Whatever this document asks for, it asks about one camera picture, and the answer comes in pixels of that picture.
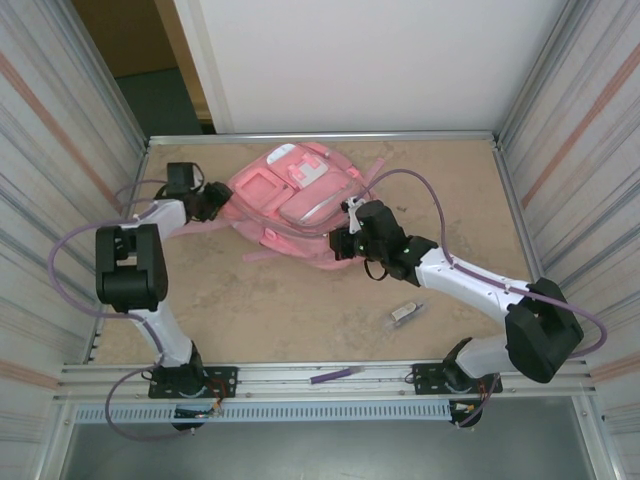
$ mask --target white tag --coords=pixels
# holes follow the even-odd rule
[[[328,170],[329,167],[327,164],[318,159],[318,168],[313,168],[308,163],[303,163],[298,168],[301,178],[297,178],[293,175],[293,179],[298,185],[300,185],[300,187],[305,188],[324,175]]]
[[[269,156],[267,157],[267,164],[274,164],[294,148],[296,148],[296,146],[293,143],[285,143],[284,145],[280,145],[269,154]]]

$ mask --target metal bar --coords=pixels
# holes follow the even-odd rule
[[[235,126],[227,103],[213,45],[199,2],[173,2],[182,25],[191,58],[211,113],[216,131],[234,133]]]
[[[298,364],[239,364],[235,402],[295,402],[337,400],[403,400],[415,399],[411,384],[405,377],[413,363],[419,362],[354,362],[354,363],[298,363]],[[318,372],[340,370],[346,366],[363,366],[364,371],[340,380],[311,385],[309,378]],[[115,381],[134,366],[73,366],[63,370],[60,386],[54,402],[102,403]],[[503,397],[573,396],[593,395],[595,389],[582,361],[569,361],[560,369],[551,383],[542,385],[520,374],[502,376]],[[122,385],[113,397],[114,403],[167,403],[166,400],[150,400],[149,384],[140,378]],[[428,396],[429,399],[468,398],[468,395]],[[201,403],[201,399],[184,400],[185,403]]]
[[[227,135],[152,136],[149,146],[157,145],[217,145],[223,143],[270,142],[381,142],[425,140],[493,140],[488,130],[442,130],[416,132],[328,132],[328,133],[250,133]]]
[[[42,480],[61,478],[77,410],[78,406],[73,402],[64,402],[51,407],[47,427],[49,434],[43,439],[38,464],[30,478]]]
[[[624,480],[618,454],[593,398],[573,397],[573,406],[596,480]]]
[[[143,154],[140,157],[140,165],[138,166],[138,171],[136,172],[136,176],[134,178],[134,184],[139,182],[140,180],[142,180],[144,178],[144,172],[147,169],[147,164],[149,163],[149,148],[147,147],[146,150],[143,152]],[[142,187],[142,185],[136,185],[131,189],[131,192],[129,194],[129,201],[132,202],[133,200],[135,200],[136,198],[138,198],[138,195],[140,193],[140,188]],[[129,218],[131,215],[133,215],[133,212],[136,209],[135,204],[130,204],[125,211],[123,212],[123,218]],[[99,310],[104,311],[106,310],[108,307],[106,305],[102,305],[100,304]],[[100,335],[102,334],[102,329],[104,328],[104,318],[102,317],[98,317],[96,318],[95,321],[95,326],[93,328],[93,332],[90,335],[87,344],[85,346],[85,353],[83,356],[83,363],[89,363],[91,361],[93,361],[93,354],[95,353],[95,350],[98,348],[98,346],[100,345]]]
[[[524,219],[520,200],[518,199],[515,188],[513,187],[511,174],[507,168],[504,156],[500,150],[498,150],[495,142],[493,144],[493,158],[496,161],[498,174],[500,175],[500,181],[502,182],[502,188],[504,189],[504,193],[507,197],[507,204],[511,211],[511,218],[513,219],[518,238],[520,239],[520,246],[522,247],[522,252],[524,253],[527,267],[529,268],[529,273],[533,280],[537,280],[544,275],[542,261],[538,256],[531,234],[529,233],[529,228],[527,227],[527,223]]]

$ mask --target backpack strap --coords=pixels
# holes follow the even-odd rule
[[[246,263],[257,262],[259,260],[267,260],[268,258],[279,257],[282,255],[275,250],[260,250],[258,252],[245,253],[242,256],[242,260]]]
[[[205,233],[205,232],[213,232],[215,230],[220,230],[221,228],[226,228],[231,225],[231,222],[226,218],[218,217],[215,220],[211,220],[208,222],[189,222],[186,225],[183,225],[180,228],[175,229],[169,235],[171,237],[178,237],[180,235],[189,235],[191,233]]]

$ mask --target white wall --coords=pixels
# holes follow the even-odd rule
[[[175,0],[229,132],[494,129],[565,0]]]

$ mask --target purple marker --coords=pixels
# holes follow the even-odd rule
[[[349,367],[344,370],[339,370],[337,372],[325,373],[324,375],[318,375],[316,377],[311,377],[309,381],[311,385],[315,385],[316,383],[328,382],[329,380],[336,380],[342,377],[348,377],[349,375],[353,375],[354,373],[360,373],[364,370],[364,367]]]

